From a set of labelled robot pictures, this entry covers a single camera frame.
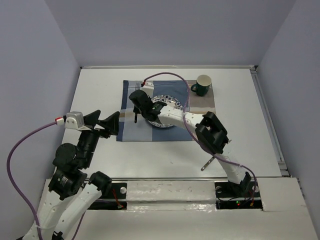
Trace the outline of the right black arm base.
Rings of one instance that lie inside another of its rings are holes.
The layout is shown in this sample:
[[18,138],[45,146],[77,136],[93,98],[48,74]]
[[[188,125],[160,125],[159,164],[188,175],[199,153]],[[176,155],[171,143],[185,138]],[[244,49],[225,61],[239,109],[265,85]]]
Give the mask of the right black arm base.
[[215,206],[217,210],[263,209],[259,186],[251,181],[243,193],[235,193],[228,181],[218,181],[215,186]]

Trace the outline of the blue floral ceramic plate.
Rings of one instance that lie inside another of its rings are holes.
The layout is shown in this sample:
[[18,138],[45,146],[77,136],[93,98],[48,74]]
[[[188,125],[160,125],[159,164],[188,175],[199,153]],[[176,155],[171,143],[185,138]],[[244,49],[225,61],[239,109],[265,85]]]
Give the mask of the blue floral ceramic plate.
[[[180,110],[180,111],[183,110],[183,105],[181,104],[181,102],[178,99],[176,99],[175,97],[170,96],[170,95],[164,95],[164,94],[157,95],[157,96],[154,96],[151,100],[152,100],[153,103],[155,103],[155,102],[163,102],[163,103],[166,103],[168,106],[173,107],[174,109],[177,109],[177,110]],[[166,128],[173,127],[172,124],[157,123],[155,121],[149,121],[149,120],[147,122],[149,124],[151,124],[152,126],[157,127],[157,128],[166,129]]]

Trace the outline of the blue beige plaid cloth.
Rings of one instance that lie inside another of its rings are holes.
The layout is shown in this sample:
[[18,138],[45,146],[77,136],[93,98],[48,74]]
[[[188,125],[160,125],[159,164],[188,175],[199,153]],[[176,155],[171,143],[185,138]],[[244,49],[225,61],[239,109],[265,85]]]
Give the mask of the blue beige plaid cloth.
[[[182,80],[153,80],[154,96],[169,95],[176,98],[182,105],[187,99],[186,85]],[[140,114],[137,122],[134,122],[134,105],[129,100],[129,95],[137,89],[138,82],[124,80],[122,89],[122,101],[119,117],[118,142],[189,142],[192,137],[186,129],[180,127],[159,128],[150,124]],[[215,113],[215,99],[213,87],[210,85],[205,96],[198,96],[191,91],[186,108],[187,112],[194,114]]]

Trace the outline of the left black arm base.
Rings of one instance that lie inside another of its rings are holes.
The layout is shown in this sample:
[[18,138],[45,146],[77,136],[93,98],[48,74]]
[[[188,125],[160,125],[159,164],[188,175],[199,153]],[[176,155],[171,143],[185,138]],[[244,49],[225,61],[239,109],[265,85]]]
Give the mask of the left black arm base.
[[108,193],[103,193],[91,206],[91,210],[118,211],[127,208],[127,183],[113,182]]

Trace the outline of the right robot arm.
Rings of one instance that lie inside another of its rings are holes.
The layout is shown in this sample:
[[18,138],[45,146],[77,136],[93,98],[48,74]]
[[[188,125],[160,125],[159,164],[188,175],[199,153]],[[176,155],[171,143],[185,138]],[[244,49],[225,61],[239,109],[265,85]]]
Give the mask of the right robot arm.
[[213,112],[195,114],[161,101],[152,102],[143,90],[134,91],[129,99],[136,115],[140,114],[144,119],[157,124],[186,129],[200,147],[220,163],[227,175],[227,190],[231,194],[240,197],[248,192],[252,178],[243,165],[223,155],[223,149],[229,143],[228,133]]

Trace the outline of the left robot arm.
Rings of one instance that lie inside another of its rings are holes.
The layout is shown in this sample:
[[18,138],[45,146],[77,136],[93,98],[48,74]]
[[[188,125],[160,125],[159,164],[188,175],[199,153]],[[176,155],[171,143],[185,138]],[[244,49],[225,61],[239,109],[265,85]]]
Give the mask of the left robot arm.
[[34,223],[23,240],[62,240],[92,203],[110,194],[109,176],[97,171],[88,178],[82,171],[90,166],[99,139],[119,133],[120,112],[103,120],[100,114],[100,110],[87,115],[73,111],[54,120],[53,125],[77,130],[80,136],[76,145],[63,143],[57,148],[48,193],[42,208],[32,212]]

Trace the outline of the dark teal cup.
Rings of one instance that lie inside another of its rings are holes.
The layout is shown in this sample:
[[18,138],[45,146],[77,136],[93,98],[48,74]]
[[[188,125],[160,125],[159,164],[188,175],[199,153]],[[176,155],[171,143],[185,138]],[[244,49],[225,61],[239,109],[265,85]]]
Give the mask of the dark teal cup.
[[196,79],[196,83],[193,84],[190,90],[196,93],[200,97],[204,97],[212,84],[212,79],[208,75],[200,75]]

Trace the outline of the silver fork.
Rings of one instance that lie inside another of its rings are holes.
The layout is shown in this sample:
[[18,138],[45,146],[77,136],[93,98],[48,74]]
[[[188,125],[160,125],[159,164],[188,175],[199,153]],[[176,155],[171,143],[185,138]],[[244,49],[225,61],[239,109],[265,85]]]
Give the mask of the silver fork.
[[140,110],[135,106],[133,108],[133,112],[134,112],[134,123],[136,124],[138,121],[138,115],[140,114]]

